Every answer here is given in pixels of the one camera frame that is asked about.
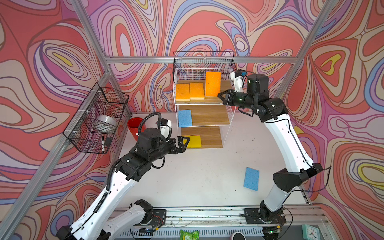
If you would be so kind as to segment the yellow thick sponge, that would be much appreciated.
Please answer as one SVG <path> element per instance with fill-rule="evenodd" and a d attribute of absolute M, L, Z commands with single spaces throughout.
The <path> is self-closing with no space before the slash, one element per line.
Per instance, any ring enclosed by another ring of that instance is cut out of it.
<path fill-rule="evenodd" d="M 201 136 L 188 136 L 190 141 L 188 143 L 188 149 L 200 149 L 202 147 Z"/>

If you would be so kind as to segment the blue sponge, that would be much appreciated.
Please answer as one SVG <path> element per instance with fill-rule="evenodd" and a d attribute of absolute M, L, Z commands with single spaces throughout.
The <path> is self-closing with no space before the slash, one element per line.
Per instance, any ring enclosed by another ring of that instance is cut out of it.
<path fill-rule="evenodd" d="M 179 127 L 188 128 L 193 126 L 192 112 L 191 110 L 180 110 L 179 111 Z"/>
<path fill-rule="evenodd" d="M 253 191 L 259 189 L 260 171 L 247 167 L 245 172 L 244 187 Z"/>

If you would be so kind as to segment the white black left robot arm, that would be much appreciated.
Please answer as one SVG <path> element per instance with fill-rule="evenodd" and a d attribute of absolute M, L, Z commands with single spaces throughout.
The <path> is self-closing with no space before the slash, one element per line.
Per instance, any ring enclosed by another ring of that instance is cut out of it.
<path fill-rule="evenodd" d="M 112 164 L 106 185 L 92 205 L 70 226 L 57 232 L 60 240 L 114 240 L 125 229 L 151 223 L 153 206 L 141 199 L 117 217 L 111 219 L 117 205 L 139 180 L 151 169 L 154 162 L 164 160 L 168 154 L 186 151 L 189 137 L 172 137 L 172 122 L 161 113 L 147 115 L 138 127 L 138 140 L 131 150 Z"/>

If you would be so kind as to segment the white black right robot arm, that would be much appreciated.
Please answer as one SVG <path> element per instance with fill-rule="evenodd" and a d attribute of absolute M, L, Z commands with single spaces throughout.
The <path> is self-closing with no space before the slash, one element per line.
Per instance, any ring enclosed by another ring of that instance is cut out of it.
<path fill-rule="evenodd" d="M 268 76 L 237 70 L 230 74 L 230 79 L 234 88 L 219 93 L 218 98 L 226 106 L 237 107 L 241 113 L 245 109 L 252 110 L 249 116 L 257 115 L 267 127 L 285 162 L 285 167 L 273 174 L 274 185 L 254 215 L 260 222 L 269 224 L 280 218 L 283 204 L 292 192 L 326 168 L 307 154 L 294 131 L 284 101 L 270 97 Z"/>

